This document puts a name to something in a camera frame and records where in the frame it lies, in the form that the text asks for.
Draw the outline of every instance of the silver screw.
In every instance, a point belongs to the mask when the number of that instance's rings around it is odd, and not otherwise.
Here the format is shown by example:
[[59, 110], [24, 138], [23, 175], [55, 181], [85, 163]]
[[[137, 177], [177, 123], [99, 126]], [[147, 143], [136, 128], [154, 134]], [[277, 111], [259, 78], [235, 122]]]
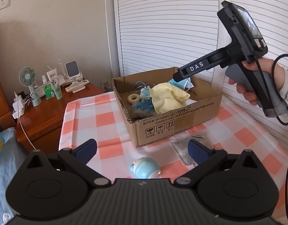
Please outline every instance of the silver screw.
[[94, 180], [94, 184], [96, 185], [107, 185], [109, 183], [109, 180], [106, 178], [96, 178]]
[[187, 185], [191, 183], [191, 179], [188, 177], [179, 177], [176, 182], [181, 185]]

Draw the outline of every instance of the green fan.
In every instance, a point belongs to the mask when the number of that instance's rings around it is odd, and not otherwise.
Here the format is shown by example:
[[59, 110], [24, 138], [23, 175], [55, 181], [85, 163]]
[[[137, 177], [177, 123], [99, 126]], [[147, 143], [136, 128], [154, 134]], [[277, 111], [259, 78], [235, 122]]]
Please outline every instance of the green fan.
[[35, 91], [34, 84], [36, 80], [36, 72], [32, 67], [24, 67], [19, 73], [19, 80], [23, 86], [28, 86], [33, 106], [39, 105], [42, 101]]

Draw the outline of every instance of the round toy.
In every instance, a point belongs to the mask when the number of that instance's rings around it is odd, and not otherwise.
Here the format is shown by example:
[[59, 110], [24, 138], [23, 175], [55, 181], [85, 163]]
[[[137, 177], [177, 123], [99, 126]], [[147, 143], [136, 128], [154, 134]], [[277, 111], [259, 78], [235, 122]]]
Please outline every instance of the round toy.
[[157, 178], [160, 174], [160, 166], [152, 158], [142, 157], [129, 167], [129, 170], [132, 171], [136, 178], [150, 179]]
[[128, 96], [127, 101], [129, 104], [133, 104], [139, 101], [140, 96], [138, 94], [131, 94]]

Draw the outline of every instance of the white closet door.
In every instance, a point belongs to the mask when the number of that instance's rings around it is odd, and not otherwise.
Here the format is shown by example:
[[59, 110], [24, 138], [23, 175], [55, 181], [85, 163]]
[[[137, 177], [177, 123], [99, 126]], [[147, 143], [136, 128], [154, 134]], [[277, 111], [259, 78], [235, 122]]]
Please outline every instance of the white closet door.
[[[288, 53], [288, 0], [232, 0], [245, 9], [253, 17], [268, 45], [265, 55], [275, 59], [280, 54]], [[279, 61], [288, 67], [288, 58]], [[276, 119], [266, 118], [259, 107], [248, 104], [244, 97], [236, 92], [236, 87], [228, 84], [225, 78], [222, 92], [254, 119], [261, 122], [281, 145], [288, 149], [288, 126], [282, 126]]]
[[[124, 75], [181, 67], [216, 50], [218, 5], [218, 0], [118, 0]], [[213, 69], [197, 77], [211, 83]]]

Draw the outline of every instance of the black handheld device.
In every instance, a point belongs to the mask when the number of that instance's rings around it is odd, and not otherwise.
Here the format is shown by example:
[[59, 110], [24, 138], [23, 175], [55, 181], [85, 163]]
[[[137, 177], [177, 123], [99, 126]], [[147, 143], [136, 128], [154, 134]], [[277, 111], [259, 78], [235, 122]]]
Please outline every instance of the black handheld device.
[[268, 52], [258, 27], [243, 7], [228, 1], [223, 1], [222, 6], [223, 9], [217, 15], [229, 33], [231, 43], [179, 68], [173, 79], [178, 82], [217, 65], [221, 68], [228, 66], [226, 76], [244, 85], [248, 92], [256, 93], [258, 105], [266, 117], [286, 114], [288, 106], [276, 93], [271, 75], [267, 72], [262, 72], [262, 75], [259, 71], [250, 71], [242, 64], [244, 60], [254, 62]]
[[278, 188], [251, 150], [201, 149], [205, 159], [173, 184], [167, 178], [112, 184], [86, 166], [96, 151], [93, 139], [47, 156], [33, 150], [6, 190], [16, 214], [8, 224], [279, 224], [271, 218]]

